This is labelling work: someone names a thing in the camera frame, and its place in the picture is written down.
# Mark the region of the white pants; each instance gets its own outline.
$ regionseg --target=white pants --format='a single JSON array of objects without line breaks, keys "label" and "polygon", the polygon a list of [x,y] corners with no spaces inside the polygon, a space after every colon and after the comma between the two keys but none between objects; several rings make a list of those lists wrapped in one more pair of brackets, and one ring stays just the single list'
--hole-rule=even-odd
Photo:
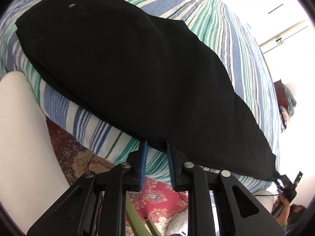
[{"label": "white pants", "polygon": [[8,73],[0,81],[0,202],[26,234],[68,187],[26,76]]}]

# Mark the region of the mattress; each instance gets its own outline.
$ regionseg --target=mattress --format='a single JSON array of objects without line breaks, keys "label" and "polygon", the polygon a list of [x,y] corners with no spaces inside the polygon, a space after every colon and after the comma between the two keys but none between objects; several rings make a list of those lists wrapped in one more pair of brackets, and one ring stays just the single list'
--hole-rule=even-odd
[{"label": "mattress", "polygon": [[[42,110],[52,121],[96,155],[115,164],[124,162],[130,152],[137,150],[139,141],[60,95],[42,80],[23,53],[15,34],[15,21],[39,1],[15,0],[3,15],[0,21],[0,79],[7,72],[22,71],[31,83]],[[216,52],[236,94],[248,105],[272,152],[276,154],[278,169],[280,121],[273,82],[257,42],[239,18],[220,0],[125,1],[153,16],[183,20],[204,44]],[[150,148],[145,175],[170,183],[166,154]],[[252,193],[271,184],[248,176],[235,176]]]}]

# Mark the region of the silver screw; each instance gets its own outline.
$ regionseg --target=silver screw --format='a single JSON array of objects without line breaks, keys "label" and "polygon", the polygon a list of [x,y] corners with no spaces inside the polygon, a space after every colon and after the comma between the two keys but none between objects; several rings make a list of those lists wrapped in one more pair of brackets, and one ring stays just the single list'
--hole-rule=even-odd
[{"label": "silver screw", "polygon": [[121,164],[121,166],[122,166],[122,168],[124,168],[124,169],[127,169],[127,168],[130,168],[130,167],[131,167],[131,165],[130,165],[129,162],[123,162],[123,163]]},{"label": "silver screw", "polygon": [[195,166],[195,164],[193,164],[192,162],[190,161],[187,161],[184,163],[184,166],[188,169],[191,169],[193,166]]},{"label": "silver screw", "polygon": [[222,170],[221,175],[224,177],[229,177],[231,175],[231,172],[228,170]]},{"label": "silver screw", "polygon": [[84,176],[85,176],[86,178],[91,178],[91,177],[94,176],[94,172],[93,172],[93,171],[86,171],[85,174],[84,174]]}]

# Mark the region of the pile of clothes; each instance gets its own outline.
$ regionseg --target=pile of clothes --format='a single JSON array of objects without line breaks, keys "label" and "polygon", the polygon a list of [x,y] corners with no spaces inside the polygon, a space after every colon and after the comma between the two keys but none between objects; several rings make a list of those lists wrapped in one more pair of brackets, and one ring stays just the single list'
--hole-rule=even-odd
[{"label": "pile of clothes", "polygon": [[285,95],[288,100],[288,108],[285,109],[283,106],[279,107],[280,121],[281,121],[281,132],[285,131],[290,118],[294,115],[294,107],[296,107],[296,100],[294,99],[289,88],[283,84],[285,89]]}]

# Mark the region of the folded black cloth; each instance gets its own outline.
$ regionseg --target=folded black cloth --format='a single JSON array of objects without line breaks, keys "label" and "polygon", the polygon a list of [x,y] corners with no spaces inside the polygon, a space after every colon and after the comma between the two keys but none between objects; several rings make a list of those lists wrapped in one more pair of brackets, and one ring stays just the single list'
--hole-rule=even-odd
[{"label": "folded black cloth", "polygon": [[165,152],[263,180],[275,155],[218,56],[183,21],[123,0],[43,0],[16,22],[42,78],[101,120]]}]

